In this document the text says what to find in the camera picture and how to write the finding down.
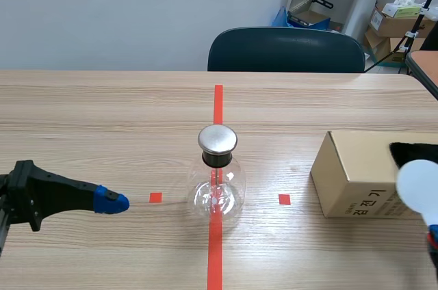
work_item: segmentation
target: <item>stainless steel cap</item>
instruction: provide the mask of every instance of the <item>stainless steel cap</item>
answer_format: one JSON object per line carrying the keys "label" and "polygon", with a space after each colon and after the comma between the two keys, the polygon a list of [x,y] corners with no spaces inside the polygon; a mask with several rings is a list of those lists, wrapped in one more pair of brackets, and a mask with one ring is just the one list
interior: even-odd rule
{"label": "stainless steel cap", "polygon": [[237,135],[230,127],[213,124],[199,133],[198,143],[210,155],[226,155],[237,146]]}

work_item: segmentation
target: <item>brown table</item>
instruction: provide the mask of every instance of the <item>brown table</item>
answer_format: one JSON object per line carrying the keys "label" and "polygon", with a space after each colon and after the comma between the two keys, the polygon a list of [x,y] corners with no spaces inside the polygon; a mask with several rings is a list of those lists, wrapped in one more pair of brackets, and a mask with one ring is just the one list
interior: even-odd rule
{"label": "brown table", "polygon": [[[0,172],[33,159],[131,201],[12,225],[0,289],[206,289],[208,225],[185,178],[224,84],[248,189],[223,237],[223,289],[436,289],[421,220],[326,219],[309,178],[328,130],[436,132],[438,103],[404,75],[1,71]],[[151,192],[163,203],[149,204]],[[290,194],[290,206],[279,205]]]}
{"label": "brown table", "polygon": [[406,63],[415,78],[438,99],[438,51],[411,52]]}

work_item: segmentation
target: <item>tripod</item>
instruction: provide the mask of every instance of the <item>tripod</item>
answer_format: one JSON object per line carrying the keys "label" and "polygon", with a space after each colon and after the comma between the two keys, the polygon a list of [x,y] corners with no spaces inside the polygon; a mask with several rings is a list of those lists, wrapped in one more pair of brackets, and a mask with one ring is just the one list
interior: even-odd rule
{"label": "tripod", "polygon": [[[397,53],[398,51],[404,52],[404,60],[406,59],[406,56],[408,55],[408,53],[412,49],[413,41],[415,40],[415,37],[417,37],[417,35],[418,35],[417,31],[420,28],[420,25],[422,24],[422,21],[423,21],[423,18],[424,18],[424,14],[426,13],[427,10],[429,10],[429,5],[430,5],[431,2],[432,2],[432,0],[427,0],[426,3],[424,3],[424,6],[420,9],[420,15],[418,16],[418,19],[416,20],[415,24],[413,25],[412,30],[408,31],[403,36],[402,40],[397,44],[395,49],[393,51],[389,52],[389,54],[386,55],[384,58],[380,59],[379,61],[374,63],[372,66],[370,66],[367,70],[365,70],[365,72],[373,69],[373,67],[375,67],[376,65],[380,64],[383,60],[387,59],[388,57],[390,57],[394,53]],[[404,40],[406,38],[407,38],[407,40],[406,40],[405,44],[402,47],[402,43],[404,42]]]}

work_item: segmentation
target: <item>red tape marker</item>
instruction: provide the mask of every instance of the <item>red tape marker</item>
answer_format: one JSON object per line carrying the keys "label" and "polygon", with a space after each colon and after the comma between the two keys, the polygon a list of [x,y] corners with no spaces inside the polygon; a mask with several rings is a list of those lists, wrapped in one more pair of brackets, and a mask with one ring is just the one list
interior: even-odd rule
{"label": "red tape marker", "polygon": [[[214,86],[214,114],[213,122],[223,122],[224,87]],[[211,171],[211,186],[215,185],[215,170]],[[222,169],[219,170],[218,182],[222,184]],[[219,197],[218,190],[214,190],[213,197]],[[207,290],[222,290],[222,212],[219,205],[211,207],[208,232],[208,268]]]}

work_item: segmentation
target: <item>dark green chair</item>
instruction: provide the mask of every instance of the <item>dark green chair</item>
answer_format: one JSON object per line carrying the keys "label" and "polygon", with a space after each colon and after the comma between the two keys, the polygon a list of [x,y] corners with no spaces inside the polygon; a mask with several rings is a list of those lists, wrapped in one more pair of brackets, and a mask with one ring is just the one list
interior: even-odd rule
{"label": "dark green chair", "polygon": [[353,38],[329,31],[256,27],[231,29],[213,42],[208,71],[363,73],[365,57]]}

